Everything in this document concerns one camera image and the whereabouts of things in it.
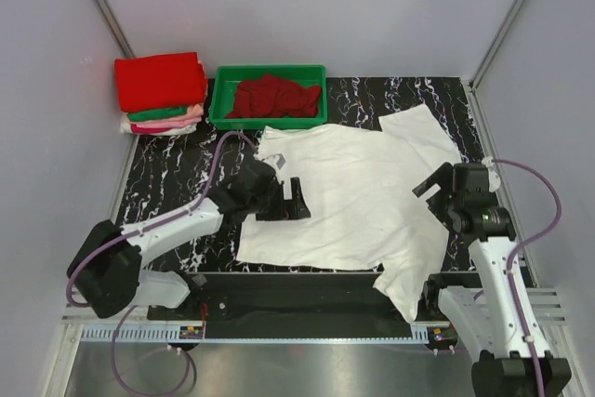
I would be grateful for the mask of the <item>white printed t-shirt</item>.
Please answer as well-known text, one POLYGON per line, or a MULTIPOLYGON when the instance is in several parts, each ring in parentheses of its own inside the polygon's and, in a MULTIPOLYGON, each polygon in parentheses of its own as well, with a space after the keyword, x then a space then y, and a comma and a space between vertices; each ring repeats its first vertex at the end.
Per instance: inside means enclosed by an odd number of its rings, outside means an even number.
POLYGON ((423 284, 438 272, 449 233, 414 188, 460 153, 425 105, 386 115, 379 130, 323 125, 267 128, 258 158, 282 155, 282 179, 299 178, 309 218, 242 226, 238 261, 365 271, 407 322, 417 317, 423 284))

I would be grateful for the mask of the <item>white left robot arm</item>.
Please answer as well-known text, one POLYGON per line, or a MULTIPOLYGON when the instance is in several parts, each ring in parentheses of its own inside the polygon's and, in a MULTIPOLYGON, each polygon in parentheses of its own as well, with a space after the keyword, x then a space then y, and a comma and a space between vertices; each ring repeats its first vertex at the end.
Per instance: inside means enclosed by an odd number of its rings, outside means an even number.
POLYGON ((274 166, 253 160, 238 174, 209 187, 197 200, 136 224, 96 224, 67 269, 67 290, 81 306, 107 319, 132 306, 170 309, 192 318, 201 306, 200 287, 186 274, 149 271, 147 265, 191 239, 215 234, 225 224, 301 220, 311 217, 299 178, 285 182, 274 166), (284 188, 291 195, 284 195, 284 188))

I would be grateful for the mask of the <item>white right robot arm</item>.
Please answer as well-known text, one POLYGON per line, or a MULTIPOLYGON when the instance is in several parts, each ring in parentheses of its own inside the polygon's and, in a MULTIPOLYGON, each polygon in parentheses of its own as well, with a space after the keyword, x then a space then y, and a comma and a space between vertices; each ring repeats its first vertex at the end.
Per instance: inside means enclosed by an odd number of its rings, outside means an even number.
POLYGON ((468 242, 482 289, 472 292, 432 274, 422 292, 423 311, 444 317, 472 360, 478 396, 559 396, 572 377, 567 359, 553 353, 524 284, 510 212, 495 204, 489 169, 482 164, 442 164, 413 190, 444 227, 468 242))

